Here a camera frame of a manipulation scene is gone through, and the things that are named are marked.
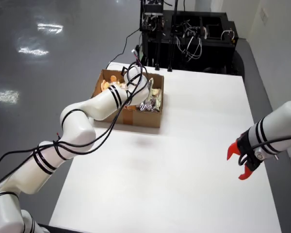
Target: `open cardboard box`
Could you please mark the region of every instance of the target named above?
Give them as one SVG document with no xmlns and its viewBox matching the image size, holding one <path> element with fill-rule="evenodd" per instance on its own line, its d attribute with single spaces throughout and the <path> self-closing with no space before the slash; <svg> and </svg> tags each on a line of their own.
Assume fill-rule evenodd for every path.
<svg viewBox="0 0 291 233">
<path fill-rule="evenodd" d="M 94 93 L 92 97 L 95 97 L 99 93 L 101 93 L 100 84 L 105 79 L 107 82 L 110 82 L 111 76 L 114 75 L 117 77 L 117 80 L 120 83 L 124 82 L 124 78 L 121 75 L 121 72 L 118 70 L 106 70 L 103 69 L 100 73 L 98 81 L 96 83 Z M 148 78 L 153 78 L 153 88 L 159 88 L 162 90 L 162 103 L 161 109 L 157 112 L 148 112 L 148 111 L 139 111 L 139 110 L 132 110 L 132 109 L 124 109 L 121 111 L 116 123 L 117 124 L 126 124 L 126 125 L 136 125 L 136 126 L 144 126 L 144 127 L 151 127 L 151 128 L 159 128 L 161 125 L 161 117 L 163 111 L 163 94 L 164 94 L 164 76 L 159 74 L 151 74 L 148 73 Z M 116 115 L 117 111 L 113 114 L 108 116 L 106 119 L 102 120 L 103 122 L 112 122 L 114 116 Z"/>
</svg>

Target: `black metal frame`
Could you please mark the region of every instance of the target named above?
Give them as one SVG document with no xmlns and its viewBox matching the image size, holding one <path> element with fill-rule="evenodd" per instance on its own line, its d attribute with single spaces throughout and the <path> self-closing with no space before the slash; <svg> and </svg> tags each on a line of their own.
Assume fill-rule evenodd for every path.
<svg viewBox="0 0 291 233">
<path fill-rule="evenodd" d="M 142 28 L 142 15 L 143 15 L 143 1 L 141 0 L 141 11 L 140 11 L 140 31 L 142 31 L 142 37 L 143 37 L 143 54 L 147 59 L 144 59 L 146 63 L 143 63 L 144 65 L 153 66 L 156 70 L 159 70 L 160 67 L 167 68 L 168 71 L 172 71 L 173 63 L 175 64 L 175 68 L 177 69 L 186 69 L 186 70 L 193 70 L 191 67 L 179 67 L 179 51 L 175 51 L 175 25 L 179 24 L 178 18 L 185 18 L 185 17 L 195 17 L 197 20 L 199 20 L 199 26 L 202 28 L 205 26 L 207 28 L 207 31 L 209 32 L 210 29 L 216 28 L 218 25 L 213 25 L 211 23 L 211 19 L 217 18 L 220 22 L 221 32 L 224 30 L 230 30 L 232 29 L 235 32 L 235 38 L 232 41 L 231 37 L 227 34 L 224 35 L 223 40 L 220 40 L 218 38 L 212 38 L 209 36 L 207 39 L 204 39 L 204 33 L 201 32 L 201 40 L 203 45 L 203 54 L 202 59 L 199 59 L 198 62 L 196 62 L 197 65 L 201 63 L 206 63 L 203 61 L 204 58 L 206 60 L 210 60 L 207 58 L 207 56 L 211 56 L 211 64 L 209 63 L 209 66 L 205 67 L 205 70 L 211 69 L 211 66 L 214 65 L 215 67 L 223 66 L 222 62 L 225 63 L 225 72 L 231 73 L 231 67 L 232 67 L 232 60 L 233 60 L 233 54 L 235 51 L 235 47 L 238 40 L 238 34 L 237 30 L 235 28 L 235 24 L 232 21 L 229 21 L 227 18 L 226 13 L 211 13 L 211 12 L 178 12 L 178 0 L 175 0 L 175 7 L 173 11 L 163 11 L 163 16 L 160 17 L 160 22 L 163 22 L 160 24 L 160 27 L 156 29 L 155 32 L 149 32 L 147 30 L 144 30 Z M 191 47 L 198 45 L 198 39 L 194 38 Z"/>
</svg>

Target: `glossy floor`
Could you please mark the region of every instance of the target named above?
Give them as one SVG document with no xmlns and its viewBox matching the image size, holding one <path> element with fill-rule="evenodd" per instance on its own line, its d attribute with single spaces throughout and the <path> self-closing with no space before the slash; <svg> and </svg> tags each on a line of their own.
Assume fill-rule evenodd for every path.
<svg viewBox="0 0 291 233">
<path fill-rule="evenodd" d="M 56 139 L 63 108 L 90 97 L 100 71 L 138 29 L 139 7 L 138 0 L 0 0 L 0 156 Z M 130 51 L 138 37 L 128 40 L 117 61 L 133 61 Z M 239 40 L 237 50 L 257 121 L 271 107 L 248 43 Z M 25 156 L 4 161 L 0 177 Z M 70 164 L 63 164 L 39 193 L 21 195 L 21 207 L 38 222 L 48 224 Z M 291 233 L 290 160 L 266 166 L 282 232 Z"/>
</svg>

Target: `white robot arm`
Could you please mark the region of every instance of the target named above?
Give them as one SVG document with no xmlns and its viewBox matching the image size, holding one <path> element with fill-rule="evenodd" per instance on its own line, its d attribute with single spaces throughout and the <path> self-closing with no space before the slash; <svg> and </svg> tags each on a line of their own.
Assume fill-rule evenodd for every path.
<svg viewBox="0 0 291 233">
<path fill-rule="evenodd" d="M 227 151 L 239 155 L 239 165 L 245 164 L 240 180 L 247 179 L 265 160 L 291 147 L 291 101 L 261 119 L 234 142 Z"/>
<path fill-rule="evenodd" d="M 136 105 L 149 95 L 148 80 L 137 66 L 124 75 L 128 86 L 123 90 L 112 85 L 94 98 L 66 107 L 60 116 L 62 138 L 56 142 L 44 141 L 18 170 L 0 183 L 0 233 L 42 233 L 27 211 L 21 211 L 18 202 L 20 192 L 34 194 L 66 160 L 77 154 L 87 154 L 96 139 L 96 133 L 88 117 L 102 120 L 124 105 Z"/>
</svg>

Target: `wall outlet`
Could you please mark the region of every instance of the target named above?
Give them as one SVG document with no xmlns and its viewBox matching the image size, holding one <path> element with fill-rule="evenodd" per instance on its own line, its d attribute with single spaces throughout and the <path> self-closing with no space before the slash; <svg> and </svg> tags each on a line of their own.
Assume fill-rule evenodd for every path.
<svg viewBox="0 0 291 233">
<path fill-rule="evenodd" d="M 266 25 L 267 20 L 268 20 L 268 15 L 265 12 L 265 9 L 264 8 L 261 8 L 261 10 L 260 10 L 260 17 L 262 19 L 263 24 Z"/>
</svg>

